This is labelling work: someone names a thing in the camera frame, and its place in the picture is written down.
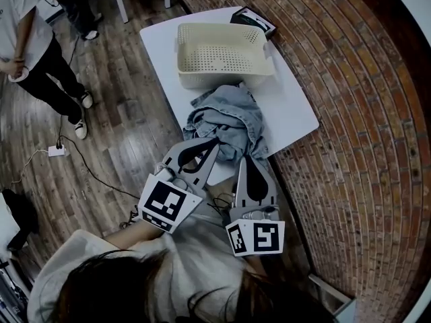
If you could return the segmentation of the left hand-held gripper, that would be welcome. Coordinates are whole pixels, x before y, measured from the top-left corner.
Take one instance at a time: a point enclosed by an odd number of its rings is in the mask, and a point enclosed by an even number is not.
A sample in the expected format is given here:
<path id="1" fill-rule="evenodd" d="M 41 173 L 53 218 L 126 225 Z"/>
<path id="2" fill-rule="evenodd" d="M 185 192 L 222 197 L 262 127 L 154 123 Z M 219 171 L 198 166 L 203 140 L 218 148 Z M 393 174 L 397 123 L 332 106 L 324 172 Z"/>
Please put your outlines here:
<path id="1" fill-rule="evenodd" d="M 207 179 L 220 150 L 218 138 L 194 138 L 174 145 L 156 164 L 138 203 L 138 218 L 172 233 L 204 201 Z M 193 168 L 185 166 L 203 153 Z"/>

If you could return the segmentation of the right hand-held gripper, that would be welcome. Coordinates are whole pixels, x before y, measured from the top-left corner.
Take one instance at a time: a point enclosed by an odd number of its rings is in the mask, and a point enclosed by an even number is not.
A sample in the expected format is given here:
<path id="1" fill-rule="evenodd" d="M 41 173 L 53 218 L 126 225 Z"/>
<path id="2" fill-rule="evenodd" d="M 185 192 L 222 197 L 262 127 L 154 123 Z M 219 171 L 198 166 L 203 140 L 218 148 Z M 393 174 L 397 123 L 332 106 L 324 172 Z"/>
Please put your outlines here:
<path id="1" fill-rule="evenodd" d="M 244 156 L 238 167 L 235 207 L 229 212 L 230 223 L 226 226 L 235 256 L 282 253 L 285 222 L 274 205 L 276 195 L 275 182 L 266 168 L 251 156 Z M 245 207 L 247 201 L 260 207 Z"/>

